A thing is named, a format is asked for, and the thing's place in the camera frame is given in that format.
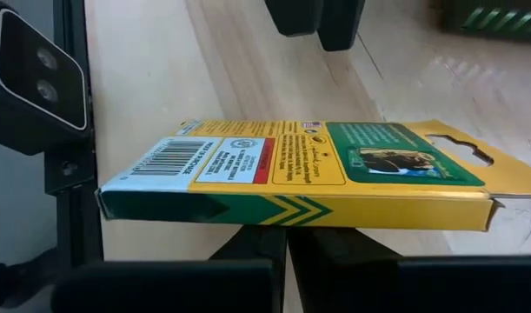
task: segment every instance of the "yellow box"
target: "yellow box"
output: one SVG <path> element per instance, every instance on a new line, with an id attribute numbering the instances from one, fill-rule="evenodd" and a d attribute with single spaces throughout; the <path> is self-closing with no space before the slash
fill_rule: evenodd
<path id="1" fill-rule="evenodd" d="M 429 230 L 486 230 L 494 196 L 531 167 L 438 121 L 189 121 L 97 192 L 108 219 Z"/>

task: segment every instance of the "black metal frame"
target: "black metal frame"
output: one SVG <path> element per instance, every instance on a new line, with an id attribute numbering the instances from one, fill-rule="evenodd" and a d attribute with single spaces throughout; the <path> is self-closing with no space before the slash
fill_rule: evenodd
<path id="1" fill-rule="evenodd" d="M 73 56 L 88 86 L 88 118 L 93 122 L 90 67 L 83 0 L 54 0 L 55 43 Z M 58 251 L 62 271 L 103 260 L 97 188 L 95 130 L 82 141 L 45 152 L 45 190 L 56 196 Z"/>

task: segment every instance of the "wooden surface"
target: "wooden surface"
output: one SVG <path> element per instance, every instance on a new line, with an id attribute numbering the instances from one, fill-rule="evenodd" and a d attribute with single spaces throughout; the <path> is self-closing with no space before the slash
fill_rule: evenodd
<path id="1" fill-rule="evenodd" d="M 442 34 L 429 3 L 368 1 L 355 47 L 326 53 L 263 0 L 86 0 L 100 183 L 189 118 L 438 118 L 531 164 L 531 45 Z M 502 201 L 488 233 L 364 231 L 404 255 L 531 253 L 531 200 Z M 205 258 L 237 228 L 105 222 L 105 256 Z"/>

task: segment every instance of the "box flap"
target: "box flap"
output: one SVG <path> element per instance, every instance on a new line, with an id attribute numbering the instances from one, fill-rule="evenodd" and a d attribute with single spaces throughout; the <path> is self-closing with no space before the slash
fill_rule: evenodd
<path id="1" fill-rule="evenodd" d="M 491 196 L 531 197 L 531 166 L 439 121 L 405 124 L 430 143 L 433 141 L 428 136 L 447 137 L 456 143 L 466 144 L 477 152 L 489 156 L 492 160 L 491 165 L 475 166 L 449 151 L 440 149 L 480 178 L 485 183 L 485 189 Z"/>

